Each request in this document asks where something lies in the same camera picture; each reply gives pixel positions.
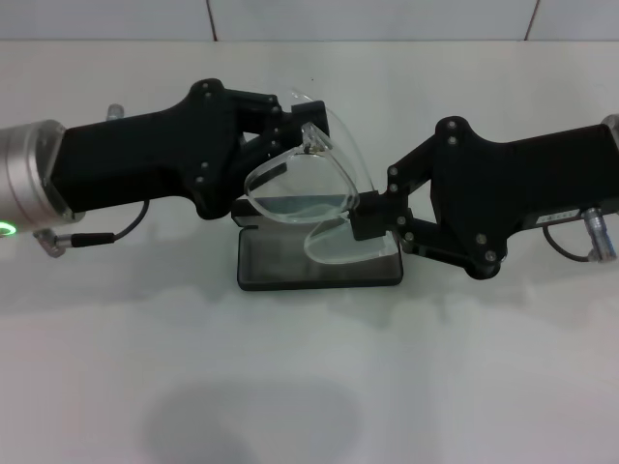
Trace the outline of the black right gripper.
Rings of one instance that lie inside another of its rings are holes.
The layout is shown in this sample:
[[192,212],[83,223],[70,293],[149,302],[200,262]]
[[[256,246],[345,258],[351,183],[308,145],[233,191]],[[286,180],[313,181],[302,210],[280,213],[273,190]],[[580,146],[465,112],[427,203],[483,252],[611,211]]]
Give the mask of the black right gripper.
[[[450,233],[399,215],[430,175],[432,206]],[[489,279],[498,274],[514,234],[579,220],[589,210],[618,210],[618,133],[609,125],[499,143],[452,116],[437,123],[434,137],[388,167],[383,193],[360,195],[351,222],[357,241],[387,234],[403,253]]]

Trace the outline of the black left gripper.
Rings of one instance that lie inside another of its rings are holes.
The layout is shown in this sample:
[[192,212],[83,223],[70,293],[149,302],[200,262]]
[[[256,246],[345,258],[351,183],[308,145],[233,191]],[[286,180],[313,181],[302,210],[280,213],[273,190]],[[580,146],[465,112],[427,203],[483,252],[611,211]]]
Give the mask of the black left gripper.
[[225,172],[236,151],[235,193],[243,194],[255,168],[302,142],[299,125],[249,141],[246,132],[229,90],[205,79],[168,109],[66,130],[51,182],[76,212],[178,196],[201,218],[221,218],[232,203]]

